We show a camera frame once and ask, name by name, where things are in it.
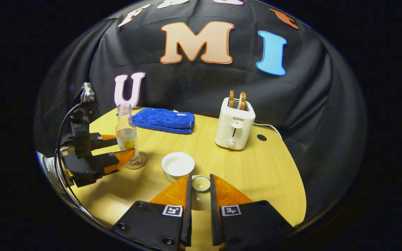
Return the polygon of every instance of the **blue letter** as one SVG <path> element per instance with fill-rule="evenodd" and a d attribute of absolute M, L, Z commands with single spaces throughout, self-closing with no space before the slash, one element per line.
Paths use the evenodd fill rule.
<path fill-rule="evenodd" d="M 265 73 L 283 76 L 286 70 L 282 66 L 283 45 L 286 40 L 267 31 L 259 31 L 263 38 L 263 59 L 256 64 L 257 68 Z"/>

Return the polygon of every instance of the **letter m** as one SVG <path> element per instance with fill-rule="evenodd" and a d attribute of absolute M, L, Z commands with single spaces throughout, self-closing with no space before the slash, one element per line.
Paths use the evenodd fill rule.
<path fill-rule="evenodd" d="M 201 55 L 201 60 L 210 63 L 231 63 L 229 55 L 229 31 L 233 24 L 213 21 L 207 23 L 202 30 L 195 35 L 190 27 L 183 22 L 166 24 L 161 30 L 166 33 L 165 54 L 161 57 L 162 63 L 176 63 L 182 60 L 178 54 L 178 46 L 181 47 L 188 60 L 195 60 L 201 48 L 206 45 L 206 52 Z"/>

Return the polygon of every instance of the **bread slice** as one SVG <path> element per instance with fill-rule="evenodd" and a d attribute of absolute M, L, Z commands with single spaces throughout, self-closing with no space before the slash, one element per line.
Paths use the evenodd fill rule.
<path fill-rule="evenodd" d="M 233 90 L 229 93 L 229 107 L 233 108 Z"/>
<path fill-rule="evenodd" d="M 244 110 L 244 105 L 246 104 L 246 93 L 245 92 L 241 92 L 240 93 L 240 100 L 238 103 L 238 107 L 240 110 Z"/>

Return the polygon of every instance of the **toaster knob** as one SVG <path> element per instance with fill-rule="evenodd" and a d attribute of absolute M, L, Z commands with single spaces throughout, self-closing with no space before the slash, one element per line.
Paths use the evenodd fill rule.
<path fill-rule="evenodd" d="M 230 139 L 226 142 L 226 145 L 228 145 L 228 147 L 234 147 L 235 146 L 235 140 Z"/>

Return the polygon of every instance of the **white bowl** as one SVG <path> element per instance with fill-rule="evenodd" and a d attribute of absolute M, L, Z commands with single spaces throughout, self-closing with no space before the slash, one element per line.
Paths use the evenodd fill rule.
<path fill-rule="evenodd" d="M 164 176 L 169 181 L 174 182 L 193 171 L 195 161 L 187 153 L 173 152 L 162 159 L 161 167 L 164 171 Z"/>

